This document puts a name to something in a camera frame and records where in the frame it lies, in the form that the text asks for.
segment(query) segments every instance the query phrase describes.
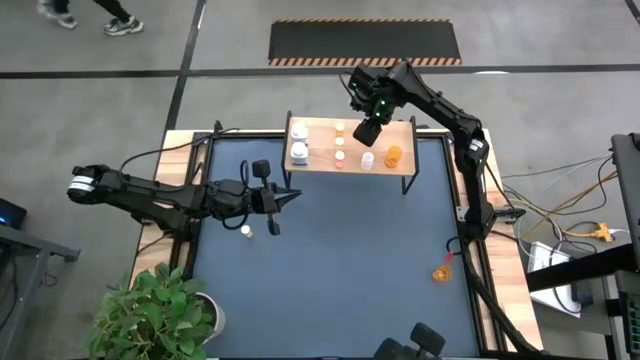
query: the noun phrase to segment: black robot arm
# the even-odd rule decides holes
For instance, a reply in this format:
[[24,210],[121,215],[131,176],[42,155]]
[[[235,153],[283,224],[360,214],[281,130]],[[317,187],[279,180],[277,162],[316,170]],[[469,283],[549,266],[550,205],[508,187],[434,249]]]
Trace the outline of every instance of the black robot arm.
[[[489,143],[485,139],[480,120],[442,97],[442,92],[425,85],[407,61],[386,69],[360,65],[354,69],[348,88],[353,91],[351,107],[365,113],[365,119],[356,128],[353,137],[367,146],[373,145],[382,126],[391,121],[395,108],[406,103],[415,105],[451,131],[455,164],[464,178],[469,203],[464,222],[459,226],[460,243],[467,259],[471,258],[469,244],[472,241],[484,241],[498,216],[513,218],[522,215],[521,211],[515,209],[496,211],[487,200],[484,169],[489,155]],[[484,300],[516,350],[537,352],[485,288],[473,264],[464,265],[469,274],[467,281]]]
[[[248,187],[248,179],[171,186],[125,175],[106,165],[76,166],[67,195],[79,204],[115,206],[138,222],[153,221],[161,230],[178,236],[192,235],[192,225],[209,216],[235,229],[226,220],[249,214],[266,214],[269,232],[278,235],[275,214],[301,192],[268,182],[270,172],[268,161],[253,163],[253,175],[262,180],[257,188]],[[277,194],[288,195],[276,199]]]

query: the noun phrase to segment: white pot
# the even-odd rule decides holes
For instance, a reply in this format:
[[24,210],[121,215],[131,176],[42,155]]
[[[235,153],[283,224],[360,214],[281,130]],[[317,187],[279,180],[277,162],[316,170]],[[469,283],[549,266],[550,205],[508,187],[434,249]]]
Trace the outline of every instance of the white pot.
[[216,311],[216,322],[213,324],[213,334],[211,334],[211,336],[209,336],[209,338],[204,341],[203,344],[206,344],[214,337],[220,335],[220,333],[224,329],[224,325],[227,323],[227,317],[225,316],[224,311],[222,310],[220,305],[218,305],[218,303],[216,303],[209,295],[201,292],[196,293],[196,295],[198,295],[205,302],[213,304],[213,308]]

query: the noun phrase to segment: orange bottle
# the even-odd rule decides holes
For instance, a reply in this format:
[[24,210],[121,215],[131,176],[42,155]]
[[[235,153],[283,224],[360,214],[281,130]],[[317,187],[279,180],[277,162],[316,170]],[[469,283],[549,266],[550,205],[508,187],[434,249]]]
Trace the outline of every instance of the orange bottle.
[[397,146],[392,146],[387,150],[387,158],[384,160],[384,164],[387,165],[388,168],[395,168],[398,166],[398,162],[402,157],[402,149]]

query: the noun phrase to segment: black mat on floor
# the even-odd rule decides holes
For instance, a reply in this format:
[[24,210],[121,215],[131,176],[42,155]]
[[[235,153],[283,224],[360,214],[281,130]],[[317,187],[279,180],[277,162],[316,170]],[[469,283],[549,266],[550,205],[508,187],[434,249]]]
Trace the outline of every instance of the black mat on floor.
[[460,64],[453,25],[447,19],[282,19],[271,25],[271,65],[338,66],[360,59],[386,66],[400,58]]

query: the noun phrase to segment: yellow and black stripe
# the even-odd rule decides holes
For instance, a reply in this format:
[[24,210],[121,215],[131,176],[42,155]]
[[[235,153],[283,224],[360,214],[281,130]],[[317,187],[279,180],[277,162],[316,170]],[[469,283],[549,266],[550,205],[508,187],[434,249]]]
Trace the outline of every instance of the yellow and black stripe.
[[[412,66],[454,66],[460,65],[460,58],[408,58]],[[369,66],[388,67],[399,63],[398,58],[276,58],[270,59],[271,66],[357,66],[365,64]]]
[[359,19],[359,18],[324,18],[324,19],[278,19],[280,22],[449,22],[449,19]]

